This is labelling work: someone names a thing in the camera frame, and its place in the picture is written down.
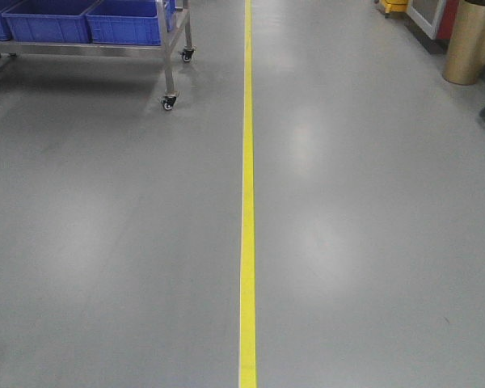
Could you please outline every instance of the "metal frame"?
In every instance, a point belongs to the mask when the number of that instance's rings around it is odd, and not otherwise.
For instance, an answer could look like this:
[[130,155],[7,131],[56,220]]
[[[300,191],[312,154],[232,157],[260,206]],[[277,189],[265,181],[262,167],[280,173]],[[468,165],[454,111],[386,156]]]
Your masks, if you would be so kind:
[[171,55],[183,30],[186,45],[180,53],[183,61],[190,62],[195,48],[192,46],[191,14],[188,0],[183,0],[182,7],[176,7],[175,28],[167,32],[167,21],[163,0],[155,0],[160,29],[160,46],[139,46],[123,44],[73,44],[73,43],[31,43],[13,40],[0,41],[0,57],[3,53],[11,54],[49,54],[73,55],[85,57],[131,57],[131,58],[162,58],[165,73],[166,92],[162,98],[163,108],[170,111],[179,92],[175,89],[172,75]]
[[413,0],[410,0],[407,6],[407,14],[419,25],[419,27],[429,36],[431,39],[436,39],[438,35],[438,28],[442,16],[444,15],[445,4],[447,0],[438,0],[436,5],[436,12],[433,22],[427,21],[418,11],[413,7]]

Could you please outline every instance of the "door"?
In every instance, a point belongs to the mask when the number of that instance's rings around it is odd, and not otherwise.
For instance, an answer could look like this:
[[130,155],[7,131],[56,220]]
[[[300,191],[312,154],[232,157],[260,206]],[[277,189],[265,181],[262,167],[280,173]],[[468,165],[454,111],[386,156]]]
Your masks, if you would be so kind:
[[407,14],[431,39],[436,39],[446,0],[410,0]]

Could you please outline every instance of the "red object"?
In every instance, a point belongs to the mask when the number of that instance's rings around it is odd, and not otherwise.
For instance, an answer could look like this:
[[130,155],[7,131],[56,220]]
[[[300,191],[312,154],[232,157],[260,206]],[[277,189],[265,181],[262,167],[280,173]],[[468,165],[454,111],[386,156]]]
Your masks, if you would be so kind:
[[458,12],[459,0],[447,0],[444,9],[444,15],[436,34],[437,39],[448,40],[451,39],[453,34],[454,20],[456,19],[456,13]]

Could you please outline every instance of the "cart leg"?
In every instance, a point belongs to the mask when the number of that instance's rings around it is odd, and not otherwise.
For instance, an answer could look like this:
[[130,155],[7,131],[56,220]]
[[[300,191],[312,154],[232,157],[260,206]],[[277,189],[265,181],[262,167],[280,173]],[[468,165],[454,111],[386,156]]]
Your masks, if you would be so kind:
[[166,111],[171,111],[172,108],[175,106],[176,99],[178,98],[179,93],[175,89],[175,80],[172,77],[172,64],[171,64],[171,57],[169,57],[168,53],[163,60],[164,66],[164,73],[165,73],[165,85],[166,85],[166,92],[162,98],[162,106],[163,109]]
[[187,41],[186,49],[194,49],[192,46],[192,29],[191,29],[191,19],[188,18],[187,24],[185,24],[185,40]]
[[[183,0],[183,8],[188,8],[188,0]],[[192,60],[192,54],[196,51],[196,48],[192,45],[192,29],[191,29],[191,17],[188,16],[187,24],[185,24],[185,40],[186,45],[181,54],[183,62],[189,63]]]

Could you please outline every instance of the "gold trash can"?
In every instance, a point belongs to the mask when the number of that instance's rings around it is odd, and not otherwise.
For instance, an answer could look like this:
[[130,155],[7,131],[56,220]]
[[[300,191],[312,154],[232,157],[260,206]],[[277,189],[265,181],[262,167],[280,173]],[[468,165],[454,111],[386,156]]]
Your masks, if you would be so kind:
[[485,0],[460,0],[444,78],[459,85],[478,81],[485,66]]

